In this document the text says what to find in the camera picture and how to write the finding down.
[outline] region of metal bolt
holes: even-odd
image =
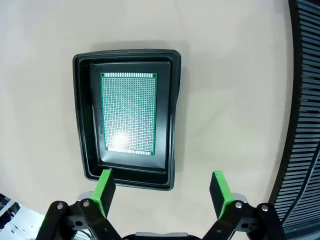
[[[264,212],[268,212],[268,206],[267,205],[262,205],[261,209]]]
[[[83,202],[83,206],[84,206],[84,207],[88,207],[89,204],[90,204],[89,201],[84,201],[84,202]]]
[[[239,202],[239,201],[237,201],[237,202],[235,203],[235,207],[236,207],[237,209],[242,208],[242,203]]]
[[[62,209],[63,207],[64,207],[64,205],[63,205],[62,203],[59,203],[59,204],[56,206],[56,208],[59,209],[59,210]]]

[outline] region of black vented panel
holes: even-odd
[[[320,141],[320,1],[289,0],[294,79],[289,127],[270,197],[280,220],[296,201]],[[320,160],[283,227],[297,230],[320,222]]]

